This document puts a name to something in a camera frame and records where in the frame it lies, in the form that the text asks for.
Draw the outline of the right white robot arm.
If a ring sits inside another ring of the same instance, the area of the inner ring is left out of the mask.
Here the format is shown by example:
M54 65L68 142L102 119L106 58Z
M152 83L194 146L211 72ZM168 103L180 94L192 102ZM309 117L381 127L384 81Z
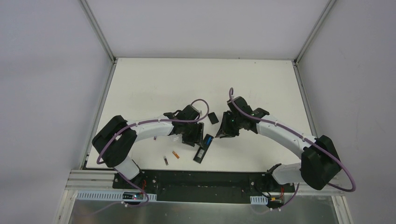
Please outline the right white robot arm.
M300 159L298 163L278 163L267 170L267 189L277 191L284 184L304 182L322 190L340 172L339 156L329 137L297 132L262 108L252 110L243 97L228 100L227 105L229 110L223 113L218 138L233 138L245 129L274 140Z

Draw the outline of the black battery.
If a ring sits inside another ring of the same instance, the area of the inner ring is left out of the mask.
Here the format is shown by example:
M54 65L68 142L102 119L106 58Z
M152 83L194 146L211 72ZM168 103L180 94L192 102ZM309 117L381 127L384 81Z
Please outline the black battery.
M164 159L165 165L166 165L166 166L168 166L168 165L169 165L169 163L168 163L167 157L166 157L166 156L164 156L164 157L163 157L163 159Z

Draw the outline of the black battery cover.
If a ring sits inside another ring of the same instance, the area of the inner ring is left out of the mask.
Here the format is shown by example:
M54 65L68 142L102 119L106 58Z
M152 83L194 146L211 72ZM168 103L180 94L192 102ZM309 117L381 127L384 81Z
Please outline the black battery cover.
M208 114L208 119L212 125L219 123L219 119L215 112L211 112Z

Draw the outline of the black remote control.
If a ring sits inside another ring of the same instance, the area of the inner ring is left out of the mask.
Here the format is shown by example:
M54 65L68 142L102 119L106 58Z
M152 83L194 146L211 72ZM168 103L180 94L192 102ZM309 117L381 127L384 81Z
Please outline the black remote control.
M196 154L195 154L195 156L194 156L194 158L193 158L193 161L195 161L195 162L197 162L197 163L201 163L202 161L203 161L203 159L204 159L204 157L205 157L205 155L206 155L206 153L207 153L207 151L208 151L208 148L209 148L209 146L206 146L205 145L205 143L204 143L204 141L205 141L205 137L203 138L203 140L201 141L201 143L200 143L200 145L199 145L199 149L197 150L197 152L196 152Z

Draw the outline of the white remote control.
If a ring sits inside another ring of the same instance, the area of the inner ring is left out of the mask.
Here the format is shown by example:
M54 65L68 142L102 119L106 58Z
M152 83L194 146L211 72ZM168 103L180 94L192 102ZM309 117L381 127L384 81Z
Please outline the white remote control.
M169 140L171 142L179 142L179 143L181 143L182 142L182 135L181 134L170 135L169 136Z

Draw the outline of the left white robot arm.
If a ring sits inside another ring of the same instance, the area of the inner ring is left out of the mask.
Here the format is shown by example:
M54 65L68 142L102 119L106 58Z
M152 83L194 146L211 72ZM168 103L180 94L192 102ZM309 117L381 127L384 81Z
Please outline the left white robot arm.
M92 145L99 153L99 161L121 173L132 189L142 184L141 169L128 155L133 144L158 136L180 135L182 143L195 146L203 141L204 123L198 122L199 112L187 105L177 112L144 121L130 123L117 115L95 135Z

